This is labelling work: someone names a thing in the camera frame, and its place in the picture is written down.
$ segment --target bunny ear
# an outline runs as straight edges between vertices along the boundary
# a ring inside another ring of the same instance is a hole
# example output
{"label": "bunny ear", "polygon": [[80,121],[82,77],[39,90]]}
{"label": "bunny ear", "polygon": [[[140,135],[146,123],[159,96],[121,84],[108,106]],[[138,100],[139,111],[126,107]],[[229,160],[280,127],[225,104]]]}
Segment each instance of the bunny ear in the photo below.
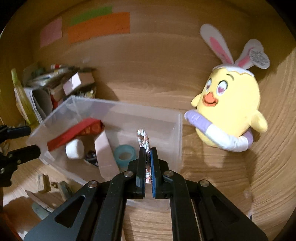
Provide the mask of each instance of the bunny ear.
{"label": "bunny ear", "polygon": [[235,64],[243,69],[249,69],[254,66],[254,63],[251,61],[249,53],[250,50],[256,48],[257,50],[264,52],[261,42],[257,39],[250,39],[244,46],[240,57],[235,61]]}
{"label": "bunny ear", "polygon": [[204,24],[200,28],[200,35],[210,46],[213,52],[221,59],[224,64],[233,64],[232,55],[227,47],[225,39],[221,35],[218,29],[210,24]]}

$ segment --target teal tape roll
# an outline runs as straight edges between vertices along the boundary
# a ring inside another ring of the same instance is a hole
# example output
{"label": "teal tape roll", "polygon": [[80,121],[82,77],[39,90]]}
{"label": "teal tape roll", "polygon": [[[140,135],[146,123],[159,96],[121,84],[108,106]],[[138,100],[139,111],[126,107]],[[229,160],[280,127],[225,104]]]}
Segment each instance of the teal tape roll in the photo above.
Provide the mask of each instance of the teal tape roll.
{"label": "teal tape roll", "polygon": [[[120,155],[123,153],[130,154],[128,159],[120,159]],[[119,167],[125,168],[128,167],[130,161],[137,159],[135,149],[130,145],[120,145],[116,147],[114,151],[114,159]]]}

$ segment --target purple stripe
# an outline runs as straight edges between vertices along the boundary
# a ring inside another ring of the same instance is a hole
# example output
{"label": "purple stripe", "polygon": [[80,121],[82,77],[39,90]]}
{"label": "purple stripe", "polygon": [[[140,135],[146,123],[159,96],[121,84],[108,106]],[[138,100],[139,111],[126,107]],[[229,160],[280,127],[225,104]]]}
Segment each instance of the purple stripe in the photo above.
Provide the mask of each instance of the purple stripe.
{"label": "purple stripe", "polygon": [[254,141],[251,128],[247,129],[247,131],[244,134],[242,134],[242,136],[244,136],[248,140],[248,149],[249,149]]}
{"label": "purple stripe", "polygon": [[203,134],[205,134],[208,127],[212,124],[212,122],[210,122],[206,117],[198,113],[196,110],[187,111],[184,117],[189,121],[190,124],[194,125]]}

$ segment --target orange paper strip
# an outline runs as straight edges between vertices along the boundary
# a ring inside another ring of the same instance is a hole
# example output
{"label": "orange paper strip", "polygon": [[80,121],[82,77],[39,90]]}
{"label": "orange paper strip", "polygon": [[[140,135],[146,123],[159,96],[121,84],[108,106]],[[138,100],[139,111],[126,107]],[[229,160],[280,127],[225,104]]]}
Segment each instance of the orange paper strip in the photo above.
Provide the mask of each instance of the orange paper strip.
{"label": "orange paper strip", "polygon": [[128,33],[130,33],[129,12],[117,12],[71,26],[68,29],[68,41],[71,44],[97,36]]}

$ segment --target plastic bin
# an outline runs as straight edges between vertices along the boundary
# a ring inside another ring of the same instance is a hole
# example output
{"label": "plastic bin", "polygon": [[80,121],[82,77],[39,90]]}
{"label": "plastic bin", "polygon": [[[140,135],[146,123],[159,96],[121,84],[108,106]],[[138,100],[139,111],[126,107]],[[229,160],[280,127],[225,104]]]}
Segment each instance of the plastic bin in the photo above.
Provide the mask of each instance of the plastic bin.
{"label": "plastic bin", "polygon": [[[70,97],[39,125],[27,140],[41,149],[40,159],[52,165],[67,177],[84,185],[90,180],[102,182],[99,169],[83,160],[67,158],[65,146],[48,152],[47,142],[79,123],[86,117],[103,121],[112,150],[128,144],[139,153],[137,130],[143,128],[149,135],[150,145],[157,148],[160,159],[169,168],[179,172],[182,161],[182,114],[178,111],[127,104],[101,99]],[[150,210],[166,211],[169,200],[152,198],[151,185],[146,184],[144,200],[128,200],[128,204]]]}

